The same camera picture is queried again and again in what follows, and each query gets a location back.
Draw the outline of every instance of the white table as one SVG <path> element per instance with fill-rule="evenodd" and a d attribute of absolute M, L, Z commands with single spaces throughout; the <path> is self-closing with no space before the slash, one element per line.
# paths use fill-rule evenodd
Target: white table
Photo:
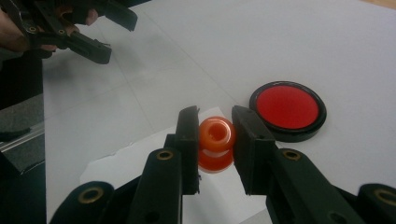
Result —
<path fill-rule="evenodd" d="M 352 193 L 396 187 L 395 10 L 342 0 L 153 0 L 132 10 L 132 33 L 104 18 L 81 27 L 111 45 L 108 65 L 69 50 L 44 61 L 48 217 L 90 161 L 175 125 L 189 105 L 231 118 L 277 80 L 311 88 L 328 110 L 318 135 L 281 146 Z"/>

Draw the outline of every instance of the red lid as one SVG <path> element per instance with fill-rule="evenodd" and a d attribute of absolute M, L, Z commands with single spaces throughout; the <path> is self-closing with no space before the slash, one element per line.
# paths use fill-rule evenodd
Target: red lid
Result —
<path fill-rule="evenodd" d="M 250 98 L 250 109 L 283 142 L 312 137 L 326 119 L 326 107 L 318 95 L 295 82 L 278 81 L 258 88 Z"/>

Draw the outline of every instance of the red disc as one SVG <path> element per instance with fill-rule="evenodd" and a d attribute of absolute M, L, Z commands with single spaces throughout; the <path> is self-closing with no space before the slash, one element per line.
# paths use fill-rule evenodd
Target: red disc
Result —
<path fill-rule="evenodd" d="M 267 122 L 285 129 L 301 129 L 318 118 L 318 104 L 306 91 L 292 86 L 274 86 L 264 90 L 256 102 L 259 114 Z"/>

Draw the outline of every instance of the orange cup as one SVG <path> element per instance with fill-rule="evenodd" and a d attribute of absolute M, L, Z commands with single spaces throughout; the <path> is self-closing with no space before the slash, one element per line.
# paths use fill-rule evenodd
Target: orange cup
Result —
<path fill-rule="evenodd" d="M 218 173 L 233 163 L 235 129 L 223 117 L 204 120 L 199 128 L 200 149 L 198 164 L 207 173 Z"/>

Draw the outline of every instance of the bolt hole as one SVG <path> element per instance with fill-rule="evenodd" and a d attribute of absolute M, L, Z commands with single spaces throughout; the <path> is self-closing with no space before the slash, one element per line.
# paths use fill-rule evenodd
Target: bolt hole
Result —
<path fill-rule="evenodd" d="M 375 196 L 383 203 L 396 206 L 396 194 L 385 189 L 376 189 Z"/>
<path fill-rule="evenodd" d="M 337 224 L 347 224 L 347 219 L 337 212 L 330 212 L 329 218 Z"/>
<path fill-rule="evenodd" d="M 291 150 L 284 151 L 283 156 L 291 161 L 298 161 L 301 158 L 301 155 L 299 153 Z"/>
<path fill-rule="evenodd" d="M 173 157 L 173 152 L 171 151 L 161 151 L 157 154 L 157 159 L 160 161 L 167 161 Z"/>
<path fill-rule="evenodd" d="M 160 214 L 158 212 L 150 212 L 145 216 L 146 223 L 154 223 L 160 220 Z"/>
<path fill-rule="evenodd" d="M 99 187 L 85 189 L 79 194 L 78 201 L 80 203 L 94 203 L 98 201 L 103 194 L 103 189 Z"/>

